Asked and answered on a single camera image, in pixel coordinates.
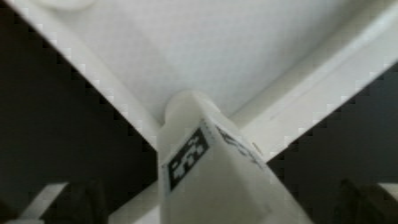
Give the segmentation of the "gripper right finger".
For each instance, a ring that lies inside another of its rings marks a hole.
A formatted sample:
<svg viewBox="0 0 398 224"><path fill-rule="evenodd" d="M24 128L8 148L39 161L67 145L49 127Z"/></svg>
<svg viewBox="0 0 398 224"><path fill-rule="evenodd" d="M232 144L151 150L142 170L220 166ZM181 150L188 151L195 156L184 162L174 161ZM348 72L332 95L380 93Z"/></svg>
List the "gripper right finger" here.
<svg viewBox="0 0 398 224"><path fill-rule="evenodd" d="M334 224L398 224L398 183L341 181Z"/></svg>

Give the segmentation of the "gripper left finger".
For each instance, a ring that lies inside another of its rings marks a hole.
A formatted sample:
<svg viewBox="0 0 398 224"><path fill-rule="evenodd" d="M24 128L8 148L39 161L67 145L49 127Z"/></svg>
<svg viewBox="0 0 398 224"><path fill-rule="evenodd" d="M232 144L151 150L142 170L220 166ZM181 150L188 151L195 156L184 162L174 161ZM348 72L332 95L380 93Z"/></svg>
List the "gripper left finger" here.
<svg viewBox="0 0 398 224"><path fill-rule="evenodd" d="M0 201L0 224L108 224L101 182L48 184L21 212Z"/></svg>

